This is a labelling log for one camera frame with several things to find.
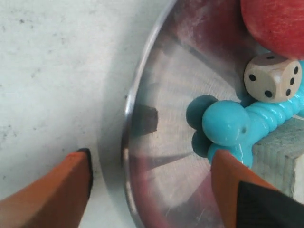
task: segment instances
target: white surface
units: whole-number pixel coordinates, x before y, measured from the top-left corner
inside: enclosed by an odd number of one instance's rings
[[[88,147],[80,227],[134,227],[119,164],[125,95],[167,1],[0,1],[0,199]]]

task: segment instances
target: dog chew toy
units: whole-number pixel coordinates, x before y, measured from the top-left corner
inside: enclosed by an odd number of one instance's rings
[[[202,118],[203,131],[213,142],[208,150],[209,162],[217,150],[226,150],[251,168],[252,146],[295,114],[304,114],[303,80],[296,94],[283,102],[257,101],[248,107],[234,101],[213,103]]]

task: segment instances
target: apple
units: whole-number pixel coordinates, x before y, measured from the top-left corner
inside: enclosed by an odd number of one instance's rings
[[[241,0],[244,23],[266,49],[304,59],[304,0]]]

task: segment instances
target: die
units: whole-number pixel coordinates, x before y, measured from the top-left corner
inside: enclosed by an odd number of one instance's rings
[[[266,53],[253,58],[244,73],[248,93],[258,101],[275,103],[292,98],[302,81],[299,61]]]

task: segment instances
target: wooden block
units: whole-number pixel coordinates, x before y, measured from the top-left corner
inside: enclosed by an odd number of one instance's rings
[[[253,146],[252,171],[304,204],[304,121],[292,118]]]

